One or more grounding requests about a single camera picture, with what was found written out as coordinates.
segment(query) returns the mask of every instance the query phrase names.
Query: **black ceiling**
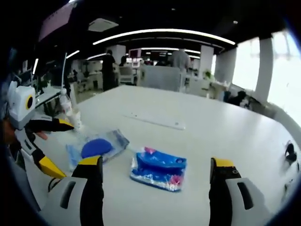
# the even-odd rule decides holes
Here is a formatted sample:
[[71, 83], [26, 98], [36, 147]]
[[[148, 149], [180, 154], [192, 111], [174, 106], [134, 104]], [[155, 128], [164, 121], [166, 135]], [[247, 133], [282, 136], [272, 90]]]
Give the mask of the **black ceiling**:
[[[25, 58], [53, 58], [65, 51], [69, 54], [76, 50], [80, 52], [72, 59], [86, 58], [103, 53], [107, 46], [117, 43], [125, 45], [127, 49], [171, 47], [200, 51], [200, 41], [220, 46], [214, 48], [218, 54], [223, 48], [233, 46], [208, 37], [184, 33], [144, 33], [109, 40], [95, 46], [92, 43], [123, 32], [153, 28], [206, 32], [240, 43], [284, 28], [277, 11], [263, 0], [212, 0], [181, 4], [78, 0], [69, 23], [37, 43], [42, 21], [66, 3], [68, 0], [26, 2], [19, 5], [16, 15], [20, 19], [16, 20], [12, 29], [15, 36], [11, 41]], [[104, 32], [88, 31], [89, 23], [96, 18], [108, 19], [119, 25]]]

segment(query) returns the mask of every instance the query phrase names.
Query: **air vent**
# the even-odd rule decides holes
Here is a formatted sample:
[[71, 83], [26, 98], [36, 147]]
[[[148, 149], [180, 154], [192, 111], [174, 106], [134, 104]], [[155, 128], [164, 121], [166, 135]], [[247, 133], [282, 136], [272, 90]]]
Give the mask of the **air vent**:
[[118, 26], [117, 23], [102, 18], [98, 18], [89, 24], [88, 30], [93, 32], [103, 32], [105, 30], [108, 30], [116, 26]]

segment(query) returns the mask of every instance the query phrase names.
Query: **window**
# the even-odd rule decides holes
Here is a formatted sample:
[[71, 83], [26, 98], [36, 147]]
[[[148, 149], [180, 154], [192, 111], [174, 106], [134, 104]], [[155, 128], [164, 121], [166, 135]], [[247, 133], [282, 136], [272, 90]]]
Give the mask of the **window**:
[[214, 55], [212, 58], [211, 74], [215, 73], [215, 63], [216, 63], [216, 55]]
[[273, 34], [274, 63], [268, 101], [282, 108], [301, 126], [301, 58], [293, 36]]
[[237, 47], [232, 83], [244, 89], [255, 90], [259, 71], [259, 38], [242, 42]]

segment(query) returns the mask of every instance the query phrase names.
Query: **blue sponge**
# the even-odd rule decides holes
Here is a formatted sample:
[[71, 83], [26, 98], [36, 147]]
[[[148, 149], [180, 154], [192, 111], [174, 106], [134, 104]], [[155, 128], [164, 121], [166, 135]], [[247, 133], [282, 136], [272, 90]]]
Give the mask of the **blue sponge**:
[[113, 149], [111, 143], [105, 139], [91, 140], [83, 146], [81, 157], [88, 158], [96, 155], [103, 155]]

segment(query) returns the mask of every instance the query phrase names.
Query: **ceiling light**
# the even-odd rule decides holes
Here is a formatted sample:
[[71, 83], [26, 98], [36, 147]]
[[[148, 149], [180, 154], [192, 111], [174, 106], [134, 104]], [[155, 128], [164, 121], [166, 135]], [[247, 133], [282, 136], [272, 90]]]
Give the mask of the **ceiling light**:
[[123, 36], [127, 36], [127, 35], [132, 35], [132, 34], [141, 34], [141, 33], [150, 33], [150, 32], [177, 32], [177, 33], [186, 33], [186, 34], [195, 34], [195, 35], [200, 35], [200, 36], [205, 36], [205, 37], [209, 37], [212, 39], [217, 39], [220, 41], [224, 41], [226, 43], [229, 43], [231, 45], [235, 45], [235, 42], [230, 41], [228, 39], [213, 35], [213, 34], [208, 34], [208, 33], [204, 33], [204, 32], [197, 32], [197, 31], [190, 31], [190, 30], [183, 30], [183, 29], [146, 29], [146, 30], [139, 30], [139, 31], [134, 31], [134, 32], [126, 32], [126, 33], [122, 33], [122, 34], [116, 34], [113, 35], [111, 37], [105, 38], [105, 39], [101, 39], [99, 41], [93, 42], [93, 45], [102, 43], [104, 41], [108, 41], [111, 39], [116, 39], [119, 37], [123, 37]]
[[104, 56], [106, 55], [105, 53], [102, 53], [102, 54], [98, 54], [98, 55], [95, 55], [95, 56], [90, 56], [87, 58], [87, 60], [90, 60], [90, 59], [93, 59], [93, 58], [96, 58], [96, 57], [101, 57], [101, 56]]
[[32, 74], [35, 74], [35, 72], [36, 72], [38, 61], [39, 61], [39, 59], [36, 59], [36, 61], [34, 62]]
[[[178, 51], [178, 48], [162, 48], [162, 47], [146, 47], [146, 48], [141, 48], [141, 50], [171, 50], [171, 51]], [[200, 51], [195, 51], [195, 50], [190, 50], [190, 49], [185, 49], [185, 52], [188, 53], [196, 53], [196, 54], [200, 54]]]
[[192, 56], [192, 55], [189, 55], [190, 58], [195, 58], [195, 59], [200, 59], [199, 56]]
[[75, 54], [77, 54], [77, 53], [79, 53], [79, 50], [76, 50], [74, 53], [71, 53], [70, 55], [68, 55], [68, 56], [66, 57], [66, 59], [70, 58], [71, 56], [73, 56], [73, 55], [75, 55]]

